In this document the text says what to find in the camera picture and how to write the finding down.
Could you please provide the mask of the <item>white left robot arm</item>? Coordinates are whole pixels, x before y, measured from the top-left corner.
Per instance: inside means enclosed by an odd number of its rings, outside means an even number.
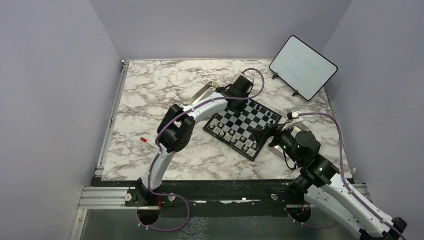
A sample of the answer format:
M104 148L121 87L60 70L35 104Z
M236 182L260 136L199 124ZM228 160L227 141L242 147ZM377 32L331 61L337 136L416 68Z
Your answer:
M190 142L195 126L225 110L243 110L250 100L253 86L252 81L239 76L233 84L218 87L197 103L184 107L174 104L169 108L157 129L156 155L135 185L139 202L146 206L156 202L156 189L162 185L165 172L176 153Z

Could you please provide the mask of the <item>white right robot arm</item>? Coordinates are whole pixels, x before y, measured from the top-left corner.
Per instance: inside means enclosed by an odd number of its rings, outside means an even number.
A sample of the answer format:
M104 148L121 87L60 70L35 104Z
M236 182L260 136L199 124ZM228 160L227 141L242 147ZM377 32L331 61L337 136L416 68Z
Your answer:
M321 144L307 128L269 125L254 128L252 134L261 143L272 138L269 147L279 147L300 169L290 185L289 199L304 200L346 228L357 240L399 240L408 224L373 205L327 158L320 154Z

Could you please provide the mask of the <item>silver metal tin lid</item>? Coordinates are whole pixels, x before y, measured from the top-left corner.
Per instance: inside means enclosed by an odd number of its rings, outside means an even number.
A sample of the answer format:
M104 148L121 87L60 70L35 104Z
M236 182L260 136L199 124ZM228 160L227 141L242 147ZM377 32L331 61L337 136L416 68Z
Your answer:
M291 160L297 160L296 156L292 158L295 148L298 145L296 135L303 131L309 132L310 130L301 121L295 123L287 122L283 126L277 126L272 131L272 140L267 145L267 148L281 159L286 157Z

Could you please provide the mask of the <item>black and white chessboard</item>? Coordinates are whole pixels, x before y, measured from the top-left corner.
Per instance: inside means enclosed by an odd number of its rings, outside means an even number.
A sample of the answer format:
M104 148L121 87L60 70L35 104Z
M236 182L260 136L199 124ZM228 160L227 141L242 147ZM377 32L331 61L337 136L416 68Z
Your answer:
M250 103L254 102L255 107L250 107ZM257 105L260 105L260 111L256 110ZM278 124L282 116L277 112L271 110L270 108L260 104L259 102L251 99L248 100L248 103L242 112L234 112L231 110L225 110L219 112L211 117L207 124L203 127L203 131L211 135L212 137L218 139L220 142L228 145L234 151L244 156L251 162L255 161L260 151L264 146L258 145L255 137L252 135L252 129L262 129L270 124L270 121L273 120L274 124ZM215 128L220 128L219 132L214 132ZM220 132L224 131L225 135L220 136ZM225 139L226 135L230 134L230 139ZM236 143L232 143L232 138L236 138ZM246 141L251 141L250 145L246 145ZM243 142L242 147L238 147L238 142ZM248 151L244 151L244 146L248 146ZM250 155L249 151L254 150L255 154Z

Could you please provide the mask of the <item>yellow metal tin box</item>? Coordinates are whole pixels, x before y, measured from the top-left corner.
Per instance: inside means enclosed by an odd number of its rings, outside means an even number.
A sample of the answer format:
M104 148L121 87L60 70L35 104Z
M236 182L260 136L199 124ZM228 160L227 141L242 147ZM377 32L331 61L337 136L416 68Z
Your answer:
M222 97L222 94L217 92L220 87L213 81L208 82L188 101L188 106L190 108L201 108L212 100Z

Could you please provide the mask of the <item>small whiteboard on stand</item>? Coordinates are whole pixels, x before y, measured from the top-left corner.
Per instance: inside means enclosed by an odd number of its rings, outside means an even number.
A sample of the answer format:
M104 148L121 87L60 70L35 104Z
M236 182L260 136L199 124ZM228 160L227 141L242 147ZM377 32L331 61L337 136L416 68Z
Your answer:
M312 100L339 68L307 43L292 35L269 65L279 78L306 101Z

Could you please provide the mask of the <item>red and white marker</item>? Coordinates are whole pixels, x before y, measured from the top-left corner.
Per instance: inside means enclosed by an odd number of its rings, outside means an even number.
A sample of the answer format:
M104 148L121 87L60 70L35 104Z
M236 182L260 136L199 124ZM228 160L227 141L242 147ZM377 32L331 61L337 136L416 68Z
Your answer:
M154 144L152 144L150 141L148 141L146 138L144 138L144 137L141 137L140 138L140 140L143 142L143 143L145 143L146 145L149 145L150 147L152 147L152 148L156 148L157 146L156 145L154 145Z

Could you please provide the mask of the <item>aluminium frame rail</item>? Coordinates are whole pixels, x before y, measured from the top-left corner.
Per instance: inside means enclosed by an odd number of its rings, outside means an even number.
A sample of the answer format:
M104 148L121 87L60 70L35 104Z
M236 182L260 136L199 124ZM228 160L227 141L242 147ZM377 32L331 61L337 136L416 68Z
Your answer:
M116 117L117 117L117 114L118 114L119 105L120 105L121 98L122 98L122 95L123 95L123 90L124 90L127 74L128 74L128 71L129 71L130 62L131 62L130 60L122 60L121 61L122 69L121 69L121 72L120 72L118 87L117 87L117 90L115 92L114 100L113 100L113 103L112 103L112 106L111 106L111 111L110 111L110 114L109 114L109 117L108 117L108 122L107 122L107 125L106 125L106 131L105 131L105 134L104 134L104 138L103 138L103 141L102 141L102 146L101 146L101 149L99 151L98 161L97 161L97 165L96 165L95 172L94 172L95 178L100 178L103 175L103 172L104 172L105 162L107 160L109 147L110 147L110 144L111 144L111 139L112 139L114 126L115 126L115 122L116 122Z

